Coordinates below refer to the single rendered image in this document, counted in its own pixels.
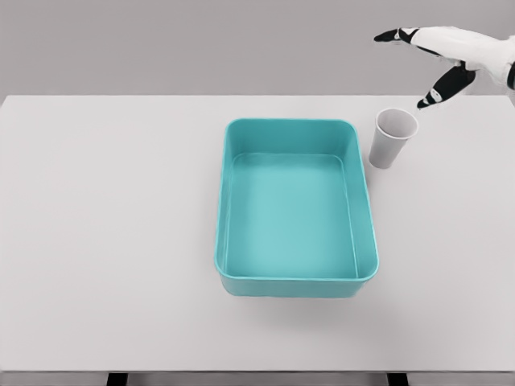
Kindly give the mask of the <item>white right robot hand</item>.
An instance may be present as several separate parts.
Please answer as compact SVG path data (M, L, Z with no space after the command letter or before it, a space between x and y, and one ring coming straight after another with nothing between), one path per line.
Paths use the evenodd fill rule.
M472 84L476 72L485 66L487 50L496 43L490 36L457 27L399 27L373 40L406 43L454 64L417 103L418 109L448 101Z

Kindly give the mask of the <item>teal rectangular plastic basket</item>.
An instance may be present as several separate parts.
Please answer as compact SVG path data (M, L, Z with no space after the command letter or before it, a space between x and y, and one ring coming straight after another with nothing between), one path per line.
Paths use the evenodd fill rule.
M377 241L356 128L242 117L224 135L214 265L239 297L351 298Z

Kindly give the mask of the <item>white paper cup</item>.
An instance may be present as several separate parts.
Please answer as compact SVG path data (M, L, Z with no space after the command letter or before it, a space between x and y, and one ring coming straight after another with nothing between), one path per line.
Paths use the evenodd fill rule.
M383 109L375 118L369 162L379 169L390 168L419 128L416 117L404 109Z

